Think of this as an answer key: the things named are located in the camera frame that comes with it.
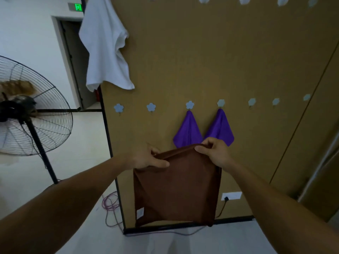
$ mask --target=green exit sign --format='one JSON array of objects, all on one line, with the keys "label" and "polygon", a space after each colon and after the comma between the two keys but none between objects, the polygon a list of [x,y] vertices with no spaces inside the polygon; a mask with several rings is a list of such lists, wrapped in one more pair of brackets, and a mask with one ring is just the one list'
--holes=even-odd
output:
[{"label": "green exit sign", "polygon": [[81,3],[75,3],[75,4],[74,4],[74,7],[75,7],[75,10],[76,10],[76,11],[82,11],[82,5],[81,5]]}]

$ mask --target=white label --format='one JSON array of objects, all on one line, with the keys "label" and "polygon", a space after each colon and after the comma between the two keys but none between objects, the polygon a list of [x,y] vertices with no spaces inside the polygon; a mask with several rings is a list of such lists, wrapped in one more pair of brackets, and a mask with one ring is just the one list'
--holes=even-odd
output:
[{"label": "white label", "polygon": [[144,208],[137,210],[137,219],[141,218],[144,215]]},{"label": "white label", "polygon": [[242,192],[224,192],[221,196],[221,200],[225,200],[227,197],[229,200],[230,199],[240,199]]}]

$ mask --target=wooden wall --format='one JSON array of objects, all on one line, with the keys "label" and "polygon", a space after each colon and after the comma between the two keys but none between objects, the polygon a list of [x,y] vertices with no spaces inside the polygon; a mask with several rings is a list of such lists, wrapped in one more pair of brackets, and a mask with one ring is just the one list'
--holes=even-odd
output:
[{"label": "wooden wall", "polygon": [[[136,86],[128,91],[102,84],[113,154],[143,141],[173,149],[189,100],[204,134],[217,101],[225,99],[235,136],[232,155],[269,182],[307,106],[303,96],[315,90],[339,40],[339,0],[320,0],[313,8],[307,2],[290,0],[278,7],[277,0],[248,5],[239,0],[205,5],[198,0],[112,0],[130,33],[121,51]],[[250,98],[257,100],[251,109]],[[275,107],[274,98],[280,98]],[[152,114],[146,108],[150,102],[157,106]],[[117,103],[125,107],[120,116],[113,108]],[[299,144],[308,148],[307,142]],[[122,173],[118,183],[125,225],[132,228],[132,171]],[[239,187],[223,173],[219,199],[222,192],[233,191]],[[220,218],[251,214],[242,196],[229,201]]]}]

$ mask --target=wall socket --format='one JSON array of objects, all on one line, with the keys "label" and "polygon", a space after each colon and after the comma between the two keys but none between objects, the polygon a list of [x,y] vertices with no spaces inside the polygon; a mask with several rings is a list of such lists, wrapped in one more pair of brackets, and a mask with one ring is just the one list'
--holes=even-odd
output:
[{"label": "wall socket", "polygon": [[224,192],[221,196],[221,200],[225,200],[228,197],[229,200],[231,199],[240,199],[242,192]]}]

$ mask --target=finger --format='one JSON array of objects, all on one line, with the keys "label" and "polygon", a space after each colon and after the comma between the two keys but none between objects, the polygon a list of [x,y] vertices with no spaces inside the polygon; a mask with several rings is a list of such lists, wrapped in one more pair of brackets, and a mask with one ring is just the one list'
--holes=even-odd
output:
[{"label": "finger", "polygon": [[148,149],[155,154],[159,154],[161,152],[157,147],[155,147],[155,146],[153,146],[149,143],[147,143],[147,146],[148,146]]},{"label": "finger", "polygon": [[217,138],[214,137],[207,137],[204,141],[202,141],[202,144],[209,145],[209,144],[214,144],[217,142]]},{"label": "finger", "polygon": [[152,157],[150,160],[150,165],[155,166],[157,168],[167,168],[169,166],[168,161],[164,161],[163,159],[157,159],[155,157]]},{"label": "finger", "polygon": [[205,148],[205,147],[203,147],[203,146],[196,146],[196,147],[194,147],[194,149],[195,149],[198,153],[202,153],[202,154],[205,154],[205,155],[209,155],[210,150],[211,150],[211,149]]}]

